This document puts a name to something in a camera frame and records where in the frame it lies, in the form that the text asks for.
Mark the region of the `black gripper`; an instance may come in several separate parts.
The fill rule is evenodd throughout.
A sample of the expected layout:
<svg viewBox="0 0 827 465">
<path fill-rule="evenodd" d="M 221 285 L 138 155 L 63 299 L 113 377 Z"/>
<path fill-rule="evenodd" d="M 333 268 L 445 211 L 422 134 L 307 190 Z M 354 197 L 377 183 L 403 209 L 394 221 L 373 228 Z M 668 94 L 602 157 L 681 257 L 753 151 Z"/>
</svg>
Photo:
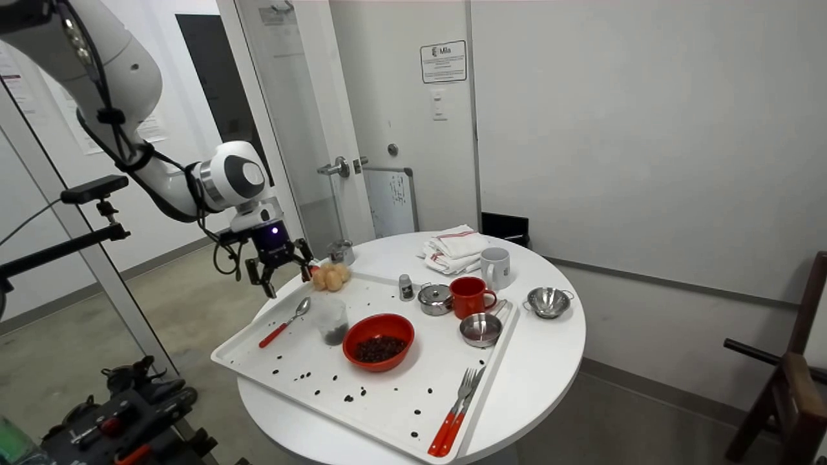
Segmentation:
<svg viewBox="0 0 827 465">
<path fill-rule="evenodd" d="M 281 221 L 272 221 L 248 231 L 235 231 L 231 241 L 239 246 L 254 246 L 254 253 L 245 259 L 245 271 L 252 285 L 262 286 L 267 298 L 276 298 L 272 286 L 272 271 L 276 271 L 284 263 L 298 262 L 302 281 L 311 281 L 314 277 L 311 246 L 302 239 L 292 241 Z"/>
</svg>

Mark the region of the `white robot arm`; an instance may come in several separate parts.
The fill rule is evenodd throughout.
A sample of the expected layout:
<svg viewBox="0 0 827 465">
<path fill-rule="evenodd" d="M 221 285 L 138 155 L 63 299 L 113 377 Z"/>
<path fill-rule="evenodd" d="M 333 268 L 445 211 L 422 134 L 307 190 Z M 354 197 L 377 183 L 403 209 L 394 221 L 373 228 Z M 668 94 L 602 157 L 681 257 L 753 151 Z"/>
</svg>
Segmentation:
<svg viewBox="0 0 827 465">
<path fill-rule="evenodd" d="M 164 98 L 164 71 L 106 0 L 2 0 L 0 38 L 59 82 L 86 138 L 170 221 L 197 223 L 226 249 L 231 275 L 248 271 L 275 298 L 272 275 L 314 252 L 292 239 L 254 142 L 221 142 L 179 164 L 146 133 Z"/>
</svg>

